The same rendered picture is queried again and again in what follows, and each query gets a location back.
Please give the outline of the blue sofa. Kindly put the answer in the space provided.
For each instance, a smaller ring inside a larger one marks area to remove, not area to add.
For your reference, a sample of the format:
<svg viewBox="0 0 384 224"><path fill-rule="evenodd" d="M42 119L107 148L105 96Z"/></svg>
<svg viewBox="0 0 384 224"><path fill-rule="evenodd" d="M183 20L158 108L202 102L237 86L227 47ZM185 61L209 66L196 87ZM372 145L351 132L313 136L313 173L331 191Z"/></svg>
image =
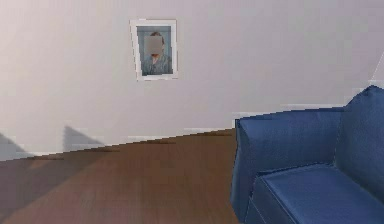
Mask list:
<svg viewBox="0 0 384 224"><path fill-rule="evenodd" d="M240 224L384 224L384 89L235 122Z"/></svg>

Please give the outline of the white framed portrait picture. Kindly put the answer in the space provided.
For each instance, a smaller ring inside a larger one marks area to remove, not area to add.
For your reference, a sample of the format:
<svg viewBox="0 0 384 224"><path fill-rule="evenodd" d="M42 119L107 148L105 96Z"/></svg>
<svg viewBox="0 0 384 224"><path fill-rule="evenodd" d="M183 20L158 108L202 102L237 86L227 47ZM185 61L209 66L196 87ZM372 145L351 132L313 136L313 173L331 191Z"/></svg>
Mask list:
<svg viewBox="0 0 384 224"><path fill-rule="evenodd" d="M178 78L177 21L130 21L135 72L138 81Z"/></svg>

